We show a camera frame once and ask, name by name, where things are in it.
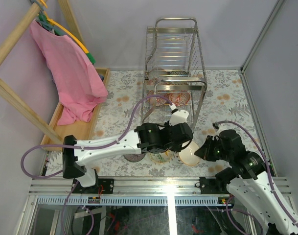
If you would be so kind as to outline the cream bowl orange rim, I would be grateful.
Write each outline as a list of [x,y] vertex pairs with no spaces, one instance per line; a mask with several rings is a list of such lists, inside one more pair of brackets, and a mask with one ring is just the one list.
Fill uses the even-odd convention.
[[178,153],[180,160],[188,166],[195,166],[200,162],[200,157],[194,153],[199,149],[196,142],[192,141],[185,149]]

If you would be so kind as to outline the brown patterned bowl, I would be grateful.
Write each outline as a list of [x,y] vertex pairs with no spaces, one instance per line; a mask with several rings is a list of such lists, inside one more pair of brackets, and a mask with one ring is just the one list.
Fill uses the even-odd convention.
[[187,82],[172,82],[174,86],[188,86]]

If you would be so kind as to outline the blue patterned bowl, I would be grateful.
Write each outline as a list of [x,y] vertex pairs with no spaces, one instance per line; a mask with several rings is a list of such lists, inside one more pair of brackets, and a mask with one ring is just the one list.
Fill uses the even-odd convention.
[[188,76],[188,73],[183,70],[173,70],[169,73],[170,76]]

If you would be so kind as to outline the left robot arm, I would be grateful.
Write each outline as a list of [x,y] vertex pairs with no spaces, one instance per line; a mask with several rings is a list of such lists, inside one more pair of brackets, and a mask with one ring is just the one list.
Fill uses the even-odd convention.
[[95,141],[80,141],[73,135],[64,138],[62,150],[65,179],[76,179],[88,193],[99,189],[99,181],[92,163],[116,155],[181,152],[192,141],[189,125],[144,123],[129,131],[124,137],[111,137]]

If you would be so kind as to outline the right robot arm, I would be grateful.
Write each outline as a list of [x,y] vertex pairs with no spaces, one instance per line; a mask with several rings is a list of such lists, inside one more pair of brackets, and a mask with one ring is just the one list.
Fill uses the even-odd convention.
[[235,130],[207,136],[194,154],[205,161],[229,163],[213,179],[200,178],[201,192],[233,195],[257,219],[266,235],[298,235],[297,213],[268,174],[262,157],[248,151]]

